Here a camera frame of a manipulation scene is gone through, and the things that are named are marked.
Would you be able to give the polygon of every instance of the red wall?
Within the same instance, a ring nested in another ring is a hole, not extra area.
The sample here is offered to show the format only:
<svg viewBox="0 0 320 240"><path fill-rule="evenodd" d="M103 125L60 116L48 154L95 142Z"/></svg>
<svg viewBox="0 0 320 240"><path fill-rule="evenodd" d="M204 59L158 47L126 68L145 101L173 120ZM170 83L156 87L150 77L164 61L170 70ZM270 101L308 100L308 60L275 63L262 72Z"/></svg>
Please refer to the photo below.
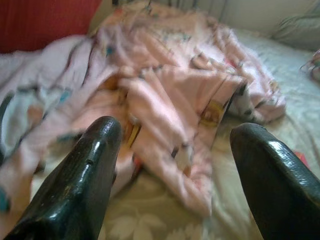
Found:
<svg viewBox="0 0 320 240"><path fill-rule="evenodd" d="M101 0L0 0L0 53L34 51L86 34Z"/></svg>

